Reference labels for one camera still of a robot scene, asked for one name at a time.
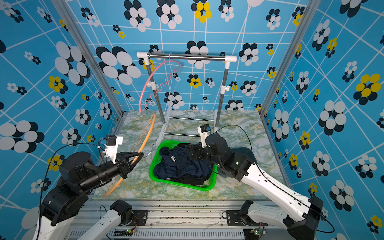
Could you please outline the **wooden hanger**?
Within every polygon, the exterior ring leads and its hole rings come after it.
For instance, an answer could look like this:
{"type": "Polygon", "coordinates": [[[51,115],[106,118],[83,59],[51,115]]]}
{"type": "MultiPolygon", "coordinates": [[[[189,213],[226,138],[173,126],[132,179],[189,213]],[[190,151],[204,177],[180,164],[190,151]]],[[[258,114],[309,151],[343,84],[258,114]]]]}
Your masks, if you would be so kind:
{"type": "MultiPolygon", "coordinates": [[[[137,142],[137,144],[134,147],[134,149],[136,149],[137,145],[142,143],[142,145],[139,148],[139,153],[143,152],[143,149],[145,148],[145,146],[146,146],[146,144],[147,144],[147,142],[148,142],[148,140],[152,134],[152,131],[153,131],[153,128],[154,128],[154,125],[156,122],[156,118],[157,118],[157,115],[156,115],[156,113],[154,113],[150,118],[150,122],[145,127],[145,131],[141,134],[139,141],[137,142]]],[[[113,191],[123,182],[123,180],[124,179],[122,177],[120,177],[119,179],[116,178],[115,182],[112,185],[110,185],[109,188],[107,189],[107,191],[104,193],[103,199],[108,197],[109,195],[111,195],[113,193],[113,191]]]]}

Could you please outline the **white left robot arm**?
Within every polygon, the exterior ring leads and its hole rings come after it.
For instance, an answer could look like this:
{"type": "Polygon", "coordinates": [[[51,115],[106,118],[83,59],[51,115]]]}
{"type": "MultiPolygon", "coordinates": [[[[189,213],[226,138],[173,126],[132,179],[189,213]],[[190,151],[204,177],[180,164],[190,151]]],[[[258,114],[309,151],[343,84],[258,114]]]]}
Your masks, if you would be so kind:
{"type": "MultiPolygon", "coordinates": [[[[89,194],[112,181],[116,176],[126,179],[143,157],[139,152],[122,152],[116,161],[94,165],[91,155],[78,152],[70,155],[60,166],[60,181],[43,199],[40,205],[35,240],[63,240],[89,194]]],[[[134,211],[132,206],[117,200],[105,215],[87,230],[82,240],[101,240],[116,227],[127,227],[133,232],[145,226],[148,211],[134,211]]]]}

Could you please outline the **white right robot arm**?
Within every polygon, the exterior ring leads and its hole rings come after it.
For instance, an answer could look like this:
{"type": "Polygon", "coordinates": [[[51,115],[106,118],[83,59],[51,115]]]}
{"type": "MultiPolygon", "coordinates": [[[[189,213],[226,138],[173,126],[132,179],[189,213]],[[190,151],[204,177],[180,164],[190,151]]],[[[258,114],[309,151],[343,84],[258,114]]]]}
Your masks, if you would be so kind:
{"type": "Polygon", "coordinates": [[[234,217],[235,220],[250,227],[279,227],[296,240],[315,238],[323,201],[301,195],[267,174],[257,164],[251,149],[232,149],[218,133],[203,138],[199,144],[187,144],[185,148],[191,160],[209,161],[224,175],[253,187],[276,204],[276,207],[268,207],[247,200],[234,217]]]}

